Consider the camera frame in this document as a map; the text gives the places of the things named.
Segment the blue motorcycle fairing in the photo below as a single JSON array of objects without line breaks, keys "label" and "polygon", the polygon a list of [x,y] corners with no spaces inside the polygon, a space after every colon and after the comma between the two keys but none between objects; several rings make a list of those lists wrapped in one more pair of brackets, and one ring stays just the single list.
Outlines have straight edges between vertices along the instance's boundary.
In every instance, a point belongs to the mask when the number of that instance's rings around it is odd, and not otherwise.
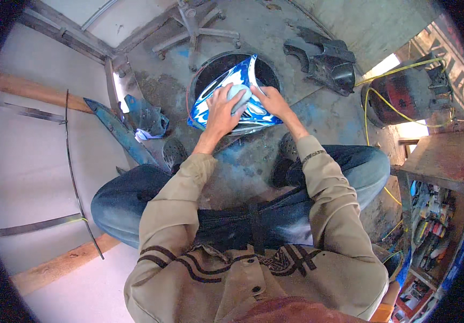
[{"label": "blue motorcycle fairing", "polygon": [[[191,118],[188,118],[187,124],[199,129],[205,128],[205,126],[207,126],[209,107],[207,106],[206,100],[210,98],[214,91],[219,87],[233,83],[234,85],[244,84],[248,87],[253,85],[254,87],[257,87],[259,90],[261,90],[255,78],[256,59],[257,55],[250,56],[241,63],[235,65],[233,68],[229,69],[227,72],[223,73],[219,78],[209,84],[202,91],[194,106],[192,107],[190,113],[192,120]],[[231,132],[231,134],[243,131],[244,126],[247,126],[248,124],[269,127],[281,124],[282,120],[268,113],[262,106],[260,100],[255,95],[252,95],[252,97],[247,101],[247,109],[241,115],[239,123],[240,124]]]}]

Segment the blue jeans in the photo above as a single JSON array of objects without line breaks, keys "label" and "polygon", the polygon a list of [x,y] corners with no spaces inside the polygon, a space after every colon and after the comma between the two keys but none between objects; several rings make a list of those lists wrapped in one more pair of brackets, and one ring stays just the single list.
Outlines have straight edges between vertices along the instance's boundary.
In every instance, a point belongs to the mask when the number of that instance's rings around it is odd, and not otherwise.
[{"label": "blue jeans", "polygon": [[[364,209],[390,176],[388,157],[370,146],[324,145],[324,149],[339,164],[358,194],[361,209]],[[114,178],[92,200],[90,207],[94,222],[110,236],[138,248],[138,227],[146,204],[171,177],[171,174],[144,164]],[[300,161],[289,167],[286,178],[298,187],[273,201],[253,207],[198,210],[200,226],[195,242],[212,245],[220,251],[241,250],[252,242],[254,227],[261,229],[265,248],[277,249],[285,243],[312,245],[309,211],[313,201],[307,195]]]}]

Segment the knee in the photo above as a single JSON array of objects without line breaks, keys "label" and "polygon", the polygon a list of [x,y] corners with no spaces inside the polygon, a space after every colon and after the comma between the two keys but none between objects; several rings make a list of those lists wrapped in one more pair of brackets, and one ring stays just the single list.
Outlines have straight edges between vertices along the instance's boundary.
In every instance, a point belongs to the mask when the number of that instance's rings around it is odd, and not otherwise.
[{"label": "knee", "polygon": [[390,159],[375,147],[367,147],[366,166],[370,168],[373,177],[386,183],[390,177]]},{"label": "knee", "polygon": [[112,217],[109,214],[109,208],[112,208],[112,206],[108,204],[105,197],[99,194],[96,194],[93,197],[90,204],[90,213],[92,214],[94,223],[96,223],[101,229],[112,221]]}]

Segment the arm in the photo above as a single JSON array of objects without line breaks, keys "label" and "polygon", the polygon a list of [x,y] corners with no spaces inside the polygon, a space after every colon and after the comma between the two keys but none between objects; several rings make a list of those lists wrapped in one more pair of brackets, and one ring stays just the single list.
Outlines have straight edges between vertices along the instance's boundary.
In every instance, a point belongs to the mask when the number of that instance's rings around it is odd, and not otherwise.
[{"label": "arm", "polygon": [[379,262],[359,219],[356,191],[349,186],[339,165],[318,140],[309,135],[276,89],[261,89],[266,95],[251,87],[262,105],[284,122],[297,144],[307,192],[315,201],[309,215],[315,247],[367,262]]},{"label": "arm", "polygon": [[139,259],[125,283],[125,302],[136,321],[145,320],[134,291],[182,255],[191,245],[198,230],[197,200],[216,166],[211,153],[219,140],[239,122],[244,108],[235,116],[232,107],[244,91],[230,101],[226,94],[232,84],[215,91],[208,100],[207,129],[202,133],[193,153],[180,165],[180,170],[148,202],[139,224]]}]

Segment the right hand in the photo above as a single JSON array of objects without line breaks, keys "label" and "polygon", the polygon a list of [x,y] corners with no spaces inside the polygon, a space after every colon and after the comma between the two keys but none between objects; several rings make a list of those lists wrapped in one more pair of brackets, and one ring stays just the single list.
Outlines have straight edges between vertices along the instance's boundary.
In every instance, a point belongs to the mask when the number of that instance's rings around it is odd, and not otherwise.
[{"label": "right hand", "polygon": [[263,94],[257,87],[250,86],[252,94],[254,94],[262,103],[262,106],[271,114],[277,118],[284,120],[284,117],[288,114],[292,114],[293,110],[286,103],[286,100],[280,95],[279,91],[276,88],[271,86],[262,86],[261,90]]}]

